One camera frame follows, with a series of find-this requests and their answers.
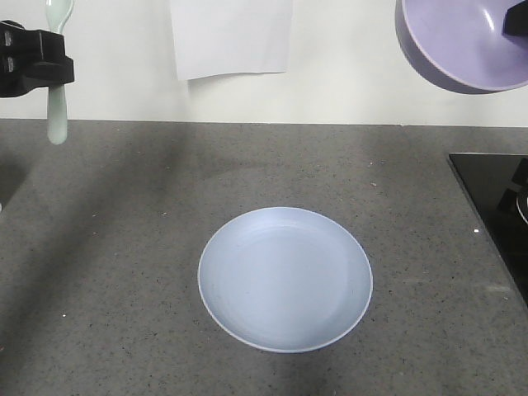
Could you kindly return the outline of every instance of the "mint green spoon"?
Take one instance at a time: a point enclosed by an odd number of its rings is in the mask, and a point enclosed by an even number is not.
[[[46,18],[49,31],[63,34],[64,24],[72,15],[74,0],[46,0]],[[62,144],[68,136],[68,112],[64,85],[49,87],[48,91],[48,139]]]

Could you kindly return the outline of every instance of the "black induction cooktop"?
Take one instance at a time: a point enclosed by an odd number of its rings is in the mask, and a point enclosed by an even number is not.
[[[528,154],[453,153],[450,159],[528,304]]]

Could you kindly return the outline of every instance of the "white wall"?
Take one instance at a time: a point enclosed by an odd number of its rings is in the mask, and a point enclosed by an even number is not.
[[[69,117],[528,126],[528,87],[463,96],[418,76],[398,46],[394,0],[294,3],[287,73],[178,82],[168,0],[77,0],[64,31],[76,73]],[[2,0],[0,17],[45,29],[44,4]],[[0,99],[0,118],[45,111],[44,89]]]

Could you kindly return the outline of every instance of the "spoon handle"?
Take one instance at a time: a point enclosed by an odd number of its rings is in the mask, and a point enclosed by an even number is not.
[[[64,85],[49,87],[48,91],[48,139],[62,144],[68,136],[68,112]]]

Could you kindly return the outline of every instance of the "plate rim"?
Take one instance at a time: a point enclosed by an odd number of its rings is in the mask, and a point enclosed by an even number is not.
[[[369,281],[370,281],[370,285],[369,285],[369,295],[368,295],[368,298],[366,300],[366,303],[365,303],[365,307],[363,307],[363,309],[361,310],[361,313],[360,315],[357,317],[357,319],[354,321],[354,323],[349,326],[345,331],[341,332],[340,334],[338,334],[337,336],[335,336],[334,338],[332,338],[331,340],[329,341],[326,341],[326,342],[322,342],[318,345],[314,345],[314,346],[308,346],[308,347],[305,347],[305,348],[291,348],[291,349],[283,349],[283,348],[273,348],[273,347],[268,347],[268,346],[262,346],[262,345],[259,345],[255,342],[251,342],[249,340],[246,340],[244,339],[243,337],[239,336],[238,334],[236,334],[235,332],[233,332],[232,330],[229,330],[225,325],[223,325],[219,320],[218,318],[216,317],[216,315],[212,312],[210,306],[207,304],[207,301],[204,297],[204,292],[202,290],[202,285],[201,285],[201,269],[202,269],[202,263],[204,261],[204,255],[205,255],[205,252],[207,251],[207,248],[209,247],[209,245],[211,244],[211,242],[215,239],[215,237],[224,229],[226,228],[229,224],[231,224],[233,221],[235,221],[236,219],[240,218],[240,217],[243,217],[243,216],[246,216],[246,215],[250,215],[250,214],[254,214],[256,212],[260,212],[260,211],[265,211],[265,210],[298,210],[298,211],[303,211],[303,212],[308,212],[309,214],[311,215],[316,215],[318,217],[321,217],[327,221],[330,221],[331,223],[335,224],[338,228],[342,229],[347,235],[349,238],[351,238],[352,242],[355,243],[361,250],[361,253],[363,254],[363,257],[365,258],[365,263],[366,263],[366,266],[367,266],[367,269],[368,269],[368,272],[369,272]],[[365,252],[365,249],[361,246],[361,244],[356,240],[356,238],[354,238],[354,236],[347,230],[345,229],[343,226],[341,226],[338,222],[328,218],[327,216],[324,216],[320,213],[317,213],[317,212],[313,212],[312,210],[306,210],[306,209],[302,209],[302,208],[297,208],[297,207],[291,207],[291,206],[271,206],[271,207],[266,207],[266,208],[261,208],[261,209],[256,209],[256,210],[250,210],[248,212],[245,212],[245,213],[242,213],[234,218],[232,218],[230,221],[228,221],[227,223],[225,223],[224,225],[222,225],[222,227],[220,227],[212,236],[211,238],[209,239],[209,241],[207,242],[207,244],[205,245],[201,255],[200,255],[200,261],[198,263],[198,271],[197,271],[197,280],[198,280],[198,290],[200,291],[200,297],[201,297],[201,301],[203,303],[203,305],[205,306],[205,308],[207,309],[207,312],[209,313],[209,315],[211,316],[211,318],[213,318],[213,320],[227,333],[229,334],[231,337],[234,337],[236,338],[237,340],[239,340],[240,342],[243,342],[244,344],[246,345],[249,345],[250,347],[254,347],[256,349],[259,349],[259,350],[262,350],[262,351],[269,351],[269,352],[276,352],[276,353],[303,353],[303,352],[309,352],[309,351],[317,351],[318,349],[321,349],[321,348],[324,348],[324,347],[327,347],[331,344],[333,344],[334,342],[337,342],[339,341],[341,338],[345,337],[353,328],[355,328],[357,326],[357,324],[363,319],[363,317],[365,316],[366,314],[366,311],[367,309],[369,308],[370,306],[370,301],[372,299],[372,293],[373,293],[373,289],[374,289],[374,278],[372,276],[372,267],[370,265],[370,260],[369,258],[367,257],[366,255],[366,252]]]

